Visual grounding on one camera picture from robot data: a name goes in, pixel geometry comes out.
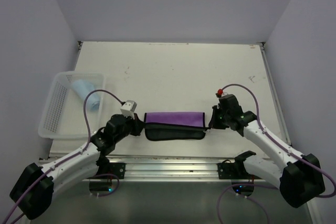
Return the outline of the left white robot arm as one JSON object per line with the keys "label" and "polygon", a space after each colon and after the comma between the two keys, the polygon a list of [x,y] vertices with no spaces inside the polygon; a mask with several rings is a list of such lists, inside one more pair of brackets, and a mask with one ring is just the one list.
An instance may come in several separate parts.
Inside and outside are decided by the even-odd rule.
{"label": "left white robot arm", "polygon": [[9,194],[15,203],[12,209],[19,208],[27,219],[34,220],[48,209],[57,194],[86,178],[106,177],[107,155],[125,137],[139,136],[144,126],[137,115],[115,114],[75,151],[42,166],[26,166]]}

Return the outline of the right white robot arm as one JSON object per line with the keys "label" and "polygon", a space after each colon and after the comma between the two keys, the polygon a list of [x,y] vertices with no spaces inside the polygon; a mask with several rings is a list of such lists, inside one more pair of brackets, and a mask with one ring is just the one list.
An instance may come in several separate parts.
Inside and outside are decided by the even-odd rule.
{"label": "right white robot arm", "polygon": [[304,155],[283,142],[267,129],[256,114],[244,112],[233,94],[220,97],[213,106],[209,123],[212,129],[231,129],[257,145],[269,160],[245,151],[233,163],[219,163],[218,169],[230,178],[254,175],[279,189],[284,200],[298,208],[325,191],[319,160]]}

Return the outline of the dark grey towel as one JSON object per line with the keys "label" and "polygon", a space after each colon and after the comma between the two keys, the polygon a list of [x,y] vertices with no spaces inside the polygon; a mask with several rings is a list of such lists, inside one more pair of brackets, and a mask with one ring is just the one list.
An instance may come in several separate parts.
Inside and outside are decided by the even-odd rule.
{"label": "dark grey towel", "polygon": [[144,115],[149,141],[201,140],[208,127],[204,112],[148,112]]}

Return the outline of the light blue towel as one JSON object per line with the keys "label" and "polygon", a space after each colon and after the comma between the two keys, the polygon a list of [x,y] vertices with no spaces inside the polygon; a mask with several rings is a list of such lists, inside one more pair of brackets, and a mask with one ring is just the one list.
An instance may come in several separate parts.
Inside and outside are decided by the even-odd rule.
{"label": "light blue towel", "polygon": [[[95,90],[95,86],[87,80],[77,80],[71,84],[74,92],[84,101],[88,94]],[[86,109],[89,111],[98,111],[100,106],[100,97],[97,93],[89,96],[86,102]]]}

